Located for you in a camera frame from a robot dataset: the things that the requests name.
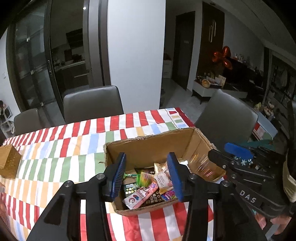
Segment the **striped tablecloth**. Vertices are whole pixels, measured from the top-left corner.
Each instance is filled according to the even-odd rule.
[[[56,126],[12,137],[22,155],[16,179],[0,177],[6,186],[11,231],[26,240],[38,217],[66,180],[88,181],[103,172],[103,145],[137,136],[193,126],[179,108],[151,110]],[[106,203],[113,241],[181,240],[188,203],[176,203],[150,213],[125,217]],[[209,200],[208,240],[213,239],[213,202]],[[81,240],[86,241],[85,201],[81,202]]]

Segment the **gray leather chair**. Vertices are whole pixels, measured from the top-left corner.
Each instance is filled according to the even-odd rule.
[[[18,114],[14,119],[14,125],[16,136],[43,129],[36,108]]]
[[[257,113],[235,97],[217,90],[195,126],[218,148],[227,142],[247,142],[258,120]]]
[[[77,91],[64,97],[66,124],[123,114],[116,86]]]

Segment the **open cardboard box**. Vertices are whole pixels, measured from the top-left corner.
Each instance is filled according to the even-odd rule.
[[[209,150],[216,147],[202,134],[202,132],[194,127],[167,131],[158,135],[145,137],[136,137],[107,143],[104,146],[105,165],[111,165],[116,161],[120,152],[126,154],[126,171],[130,171],[135,167],[150,167],[154,162],[164,163],[169,152],[175,152],[179,161],[190,160],[193,154],[207,155]],[[191,172],[196,172],[198,166],[196,163],[188,163]],[[225,170],[210,162],[210,168],[214,171],[212,181],[219,180],[225,175]],[[159,208],[163,208],[178,202],[178,199],[161,202],[146,207],[140,207],[130,210],[122,202],[124,197],[121,192],[112,203],[114,211],[124,216],[138,215],[141,213],[151,212]]]

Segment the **metal screw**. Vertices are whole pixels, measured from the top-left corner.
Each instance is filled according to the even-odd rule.
[[[96,176],[96,178],[99,179],[99,180],[103,179],[104,177],[105,177],[105,174],[104,174],[104,173],[99,173],[99,174]]]
[[[189,178],[192,180],[197,179],[197,177],[198,177],[198,175],[195,173],[190,173],[190,175],[189,175]]]
[[[68,187],[70,187],[70,186],[72,185],[72,183],[73,183],[73,182],[71,182],[71,181],[66,181],[66,182],[64,183],[64,186],[68,188]]]
[[[224,187],[228,187],[230,185],[230,182],[227,180],[223,180],[221,183]]]

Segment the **tiled floor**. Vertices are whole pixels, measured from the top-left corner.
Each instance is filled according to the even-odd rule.
[[[193,123],[196,122],[207,102],[200,104],[200,100],[191,96],[189,90],[184,90],[171,79],[162,79],[161,87],[165,90],[162,108],[180,107]]]

